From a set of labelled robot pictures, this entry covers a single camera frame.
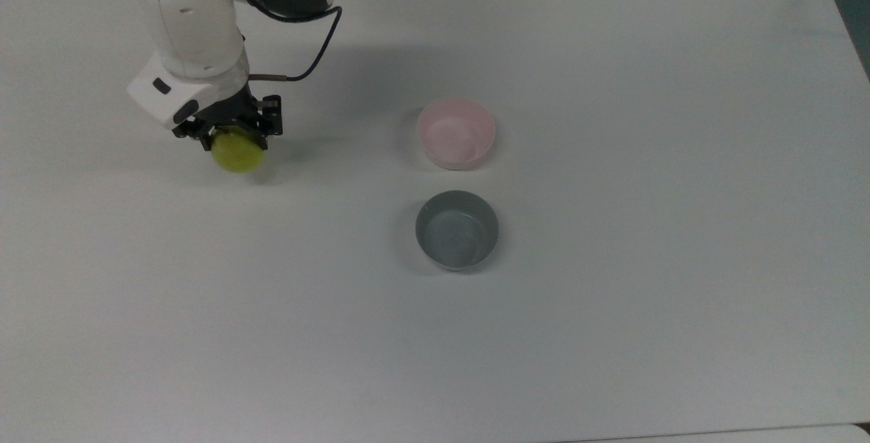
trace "table surface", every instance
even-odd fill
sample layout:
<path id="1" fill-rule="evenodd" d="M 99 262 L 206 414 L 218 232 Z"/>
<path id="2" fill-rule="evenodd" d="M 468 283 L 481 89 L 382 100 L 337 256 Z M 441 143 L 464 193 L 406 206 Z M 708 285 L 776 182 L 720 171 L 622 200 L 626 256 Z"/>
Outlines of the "table surface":
<path id="1" fill-rule="evenodd" d="M 125 95 L 133 0 L 0 4 L 4 441 L 544 442 L 870 419 L 870 85 L 833 0 L 338 0 L 264 166 Z M 255 72 L 329 21 L 239 7 Z M 491 160 L 439 170 L 459 94 Z M 416 246 L 490 201 L 474 272 Z"/>
<path id="2" fill-rule="evenodd" d="M 638 438 L 631 443 L 870 443 L 870 435 L 856 425 L 833 425 Z"/>

